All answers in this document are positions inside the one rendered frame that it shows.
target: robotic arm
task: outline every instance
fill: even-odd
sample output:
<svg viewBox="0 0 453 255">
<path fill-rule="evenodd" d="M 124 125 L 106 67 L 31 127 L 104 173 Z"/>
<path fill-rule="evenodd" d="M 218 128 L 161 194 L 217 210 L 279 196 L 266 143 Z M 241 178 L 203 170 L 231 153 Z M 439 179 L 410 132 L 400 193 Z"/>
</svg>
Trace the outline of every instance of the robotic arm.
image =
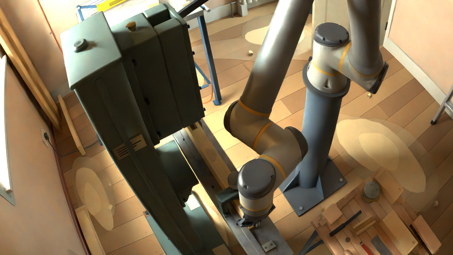
<svg viewBox="0 0 453 255">
<path fill-rule="evenodd" d="M 294 169 L 298 174 L 303 172 L 295 175 L 301 186 L 316 186 L 350 80 L 374 94 L 388 68 L 379 51 L 381 1 L 348 0 L 354 43 L 347 30 L 335 23 L 321 24 L 314 33 L 313 58 L 303 72 L 310 91 L 304 134 L 270 121 L 312 4 L 313 0 L 278 3 L 244 93 L 231 104 L 224 118 L 226 130 L 261 155 L 239 172 L 237 187 L 244 212 L 244 218 L 238 221 L 241 227 L 258 226 L 272 212 L 273 191 Z"/>
</svg>

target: orange stripe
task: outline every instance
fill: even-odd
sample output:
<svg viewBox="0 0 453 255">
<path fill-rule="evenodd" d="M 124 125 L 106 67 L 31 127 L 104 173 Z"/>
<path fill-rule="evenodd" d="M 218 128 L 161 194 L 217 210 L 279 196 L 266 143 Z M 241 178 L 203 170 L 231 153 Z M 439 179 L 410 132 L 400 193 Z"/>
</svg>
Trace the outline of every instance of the orange stripe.
<svg viewBox="0 0 453 255">
<path fill-rule="evenodd" d="M 249 208 L 245 207 L 242 203 L 241 203 L 241 206 L 244 207 L 244 208 L 246 208 L 246 209 L 249 210 L 249 211 L 262 211 L 262 210 L 266 209 L 267 207 L 269 207 L 271 204 L 272 204 L 272 202 L 270 202 L 270 204 L 268 204 L 266 207 L 264 207 L 264 208 L 262 208 L 262 209 L 259 209 L 259 210 L 252 210 L 252 209 L 249 209 Z"/>
<path fill-rule="evenodd" d="M 329 76 L 337 76 L 337 75 L 340 75 L 340 74 L 341 74 L 341 73 L 331 74 L 331 73 L 328 73 L 328 72 L 324 72 L 324 71 L 322 71 L 321 69 L 319 69 L 319 68 L 314 64 L 313 61 L 312 61 L 312 64 L 316 67 L 316 69 L 317 69 L 319 72 L 321 72 L 321 73 L 323 73 L 323 74 L 325 74 L 325 75 L 329 75 Z"/>
<path fill-rule="evenodd" d="M 352 41 L 349 42 L 349 43 L 346 45 L 346 47 L 344 48 L 343 54 L 341 55 L 340 66 L 338 67 L 338 70 L 340 71 L 340 73 L 341 73 L 341 69 L 342 69 L 342 66 L 343 66 L 344 58 L 346 57 L 347 51 L 349 50 L 349 48 L 351 47 L 351 45 L 352 45 Z"/>
<path fill-rule="evenodd" d="M 241 102 L 241 100 L 239 100 L 239 105 L 241 105 L 242 108 L 244 108 L 246 111 L 248 111 L 249 113 L 252 113 L 254 115 L 258 115 L 258 116 L 261 116 L 261 117 L 270 116 L 270 113 L 260 113 L 260 112 L 257 112 L 255 110 L 252 110 L 252 109 L 248 108 L 243 102 Z"/>
<path fill-rule="evenodd" d="M 352 68 L 354 71 L 356 71 L 356 70 L 352 67 L 351 62 L 349 62 L 349 65 L 351 66 L 351 68 Z M 357 72 L 357 71 L 356 71 L 356 73 L 358 73 L 359 75 L 361 75 L 361 76 L 363 76 L 363 77 L 373 77 L 373 76 L 378 75 L 378 74 L 381 72 L 382 67 L 381 67 L 381 69 L 379 69 L 379 71 L 378 71 L 377 73 L 372 74 L 372 75 L 364 75 L 364 74 L 361 74 L 361 73 L 359 73 L 359 72 Z"/>
<path fill-rule="evenodd" d="M 264 127 L 261 129 L 261 131 L 258 133 L 258 135 L 256 136 L 255 138 L 255 142 L 253 143 L 253 150 L 256 151 L 256 145 L 258 144 L 258 141 L 261 137 L 261 135 L 264 133 L 264 131 L 266 131 L 266 129 L 271 126 L 272 124 L 274 124 L 272 121 L 267 123 L 266 125 L 264 125 Z"/>
<path fill-rule="evenodd" d="M 280 172 L 282 173 L 283 180 L 286 179 L 286 173 L 284 172 L 283 167 L 275 159 L 273 159 L 273 158 L 271 158 L 271 157 L 269 157 L 267 155 L 261 155 L 260 157 L 264 158 L 264 159 L 267 159 L 272 164 L 274 164 L 280 170 Z"/>
</svg>

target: green machine housing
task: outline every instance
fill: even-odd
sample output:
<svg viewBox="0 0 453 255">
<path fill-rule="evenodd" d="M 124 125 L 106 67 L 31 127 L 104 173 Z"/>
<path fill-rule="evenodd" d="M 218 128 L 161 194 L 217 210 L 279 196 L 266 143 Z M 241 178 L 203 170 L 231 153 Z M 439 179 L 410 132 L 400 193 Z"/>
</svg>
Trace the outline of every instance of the green machine housing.
<svg viewBox="0 0 453 255">
<path fill-rule="evenodd" d="M 183 208 L 198 181 L 169 178 L 154 148 L 204 117 L 187 23 L 168 3 L 112 28 L 99 12 L 61 41 L 69 86 L 138 199 L 182 255 L 204 250 Z"/>
</svg>

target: red-handled tool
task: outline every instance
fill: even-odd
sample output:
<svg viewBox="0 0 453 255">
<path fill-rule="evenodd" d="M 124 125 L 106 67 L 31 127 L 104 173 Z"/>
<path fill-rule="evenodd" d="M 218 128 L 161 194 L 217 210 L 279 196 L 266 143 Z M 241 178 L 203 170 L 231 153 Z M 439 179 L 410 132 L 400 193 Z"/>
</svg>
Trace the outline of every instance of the red-handled tool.
<svg viewBox="0 0 453 255">
<path fill-rule="evenodd" d="M 363 249 L 366 251 L 366 253 L 368 253 L 368 255 L 373 255 L 373 254 L 371 253 L 371 251 L 365 246 L 364 243 L 360 242 L 360 244 L 362 245 L 362 247 L 363 247 Z"/>
</svg>

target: yellow level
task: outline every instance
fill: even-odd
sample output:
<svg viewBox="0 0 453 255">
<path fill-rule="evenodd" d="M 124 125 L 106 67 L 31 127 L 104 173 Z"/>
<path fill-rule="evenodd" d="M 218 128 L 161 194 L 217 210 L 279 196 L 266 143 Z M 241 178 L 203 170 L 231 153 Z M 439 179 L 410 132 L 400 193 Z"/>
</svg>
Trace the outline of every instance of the yellow level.
<svg viewBox="0 0 453 255">
<path fill-rule="evenodd" d="M 110 8 L 113 8 L 113 7 L 115 7 L 115 6 L 119 5 L 119 4 L 122 4 L 122 3 L 126 2 L 126 1 L 127 0 L 107 0 L 105 2 L 102 2 L 102 3 L 98 4 L 98 5 L 96 5 L 97 6 L 97 11 L 106 11 L 106 10 L 108 10 Z"/>
</svg>

